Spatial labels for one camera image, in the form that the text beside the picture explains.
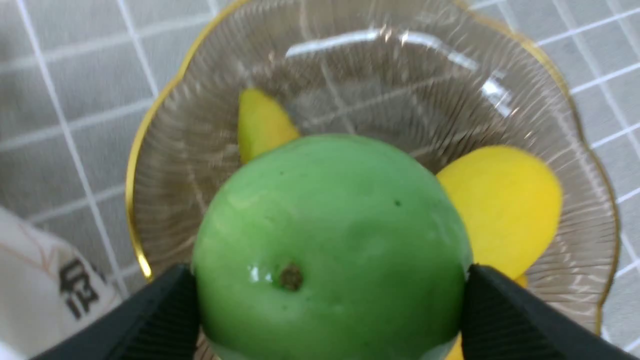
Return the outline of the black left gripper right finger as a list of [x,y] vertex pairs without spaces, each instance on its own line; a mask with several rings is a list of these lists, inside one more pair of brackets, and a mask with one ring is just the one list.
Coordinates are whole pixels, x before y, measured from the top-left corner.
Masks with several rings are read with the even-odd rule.
[[461,316],[467,360],[632,360],[633,355],[487,265],[468,270]]

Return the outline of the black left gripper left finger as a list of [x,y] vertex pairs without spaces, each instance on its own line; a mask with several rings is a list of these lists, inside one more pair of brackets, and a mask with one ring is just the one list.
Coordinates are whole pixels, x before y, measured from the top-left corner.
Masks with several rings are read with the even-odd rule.
[[195,277],[177,264],[37,359],[191,360],[200,326]]

